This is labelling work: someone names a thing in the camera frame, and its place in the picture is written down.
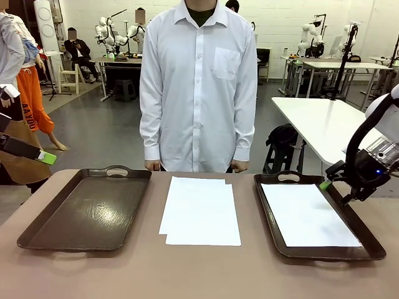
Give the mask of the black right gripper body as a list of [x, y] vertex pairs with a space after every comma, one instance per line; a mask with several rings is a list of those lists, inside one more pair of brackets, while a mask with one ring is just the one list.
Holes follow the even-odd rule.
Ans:
[[347, 184], [351, 188], [361, 187], [363, 199], [368, 199], [378, 187], [390, 179], [388, 168], [365, 149], [356, 154], [348, 154], [345, 164]]

